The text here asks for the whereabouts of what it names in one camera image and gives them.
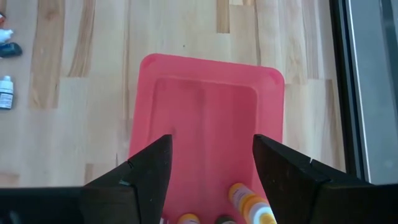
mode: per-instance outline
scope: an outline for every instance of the gray surface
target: gray surface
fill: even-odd
[[[366,175],[374,184],[396,183],[398,120],[381,3],[349,0],[348,9]]]

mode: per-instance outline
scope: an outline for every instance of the light wood plank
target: light wood plank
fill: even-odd
[[[256,18],[252,6],[231,6],[231,57],[233,62],[257,65]]]
[[[229,34],[199,34],[192,37],[185,47],[189,57],[227,62],[233,60]]]
[[[334,102],[331,80],[286,85],[284,144],[344,170]]]
[[[23,141],[19,142],[19,186],[40,187],[50,186],[52,183],[52,172],[58,169],[52,162],[53,134],[57,131],[55,127],[53,111],[28,111],[24,117],[21,136]]]
[[[24,152],[21,143],[26,140],[23,135],[25,115],[29,104],[29,73],[32,59],[32,47],[35,37],[37,0],[13,0],[7,3],[7,27],[15,31],[12,41],[20,44],[24,54],[19,58],[0,60],[0,77],[10,75],[14,82],[14,102],[12,111],[0,111],[0,172],[20,174],[20,159]]]
[[[243,5],[253,6],[256,0],[243,0]]]
[[[6,13],[7,9],[7,0],[0,0],[0,12]]]
[[[261,65],[276,68],[284,74],[279,4],[279,0],[256,1]]]
[[[38,1],[29,95],[32,108],[58,105],[64,19],[64,0]]]
[[[217,0],[217,33],[229,33],[229,0]]]
[[[126,8],[112,0],[97,1],[93,56],[88,75],[86,163],[115,164],[123,115],[123,60]]]
[[[51,139],[50,166],[53,169],[50,185],[52,186],[84,184],[82,171],[85,169],[88,145],[87,91],[87,78],[62,78],[60,80],[60,105],[54,114],[55,131]]]
[[[64,77],[87,77],[90,71],[96,0],[67,1],[62,57]]]
[[[85,184],[88,184],[92,180],[97,179],[98,177],[104,175],[109,172],[109,170],[113,169],[115,164],[107,164],[107,163],[96,163],[96,164],[86,164],[85,166]]]
[[[278,5],[285,82],[306,83],[308,71],[302,0],[283,0]]]
[[[244,0],[229,0],[229,4],[235,6],[243,6],[243,1]]]

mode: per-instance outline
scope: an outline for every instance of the pink plastic bin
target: pink plastic bin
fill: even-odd
[[[242,182],[265,197],[252,155],[253,134],[282,141],[284,79],[273,68],[170,55],[141,63],[130,156],[173,135],[172,173],[164,214],[170,223],[194,213],[201,223],[228,214]]]

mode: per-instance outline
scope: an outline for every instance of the bottle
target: bottle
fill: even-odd
[[[220,215],[215,224],[236,224],[234,218],[229,215]]]
[[[14,32],[12,30],[0,29],[0,43],[4,43],[5,41],[9,40],[13,33]]]
[[[0,27],[2,27],[4,21],[6,21],[6,17],[0,12]]]
[[[200,224],[199,218],[192,214],[192,213],[187,213],[182,215],[179,219],[177,224]]]
[[[0,58],[11,58],[22,55],[22,49],[17,43],[0,44]]]
[[[14,84],[11,77],[6,75],[0,80],[0,109],[11,109],[13,97]]]
[[[237,183],[229,188],[228,197],[234,207],[250,224],[276,224],[274,214],[268,201],[244,184]]]

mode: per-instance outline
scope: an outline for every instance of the black metal frame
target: black metal frame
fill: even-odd
[[[330,0],[346,172],[365,180],[346,0]]]
[[[398,222],[398,184],[370,184],[260,134],[253,156],[278,223]]]
[[[0,223],[158,224],[171,164],[164,135],[82,187],[0,189]]]

